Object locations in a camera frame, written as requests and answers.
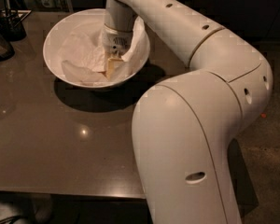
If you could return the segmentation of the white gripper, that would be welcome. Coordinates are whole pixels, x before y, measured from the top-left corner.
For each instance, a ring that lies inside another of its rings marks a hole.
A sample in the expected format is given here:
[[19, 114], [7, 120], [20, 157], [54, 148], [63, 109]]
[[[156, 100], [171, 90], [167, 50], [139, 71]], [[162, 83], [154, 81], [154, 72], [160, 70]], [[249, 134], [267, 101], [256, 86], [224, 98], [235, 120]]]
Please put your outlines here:
[[[124, 55], [131, 47], [133, 30], [120, 30], [104, 25], [102, 30], [102, 44], [105, 52], [111, 55]], [[106, 62], [105, 76], [110, 79], [116, 66], [123, 63], [119, 57], [109, 57]]]

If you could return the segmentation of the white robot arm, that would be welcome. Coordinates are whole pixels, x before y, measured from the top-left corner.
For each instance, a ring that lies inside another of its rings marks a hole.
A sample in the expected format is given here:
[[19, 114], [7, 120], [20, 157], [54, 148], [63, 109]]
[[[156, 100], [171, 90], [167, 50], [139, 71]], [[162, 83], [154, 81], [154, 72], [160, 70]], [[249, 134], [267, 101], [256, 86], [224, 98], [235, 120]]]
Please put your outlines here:
[[153, 223], [242, 224], [228, 147], [269, 102], [269, 63], [176, 0], [118, 1], [188, 69], [147, 90], [133, 112], [133, 150]]

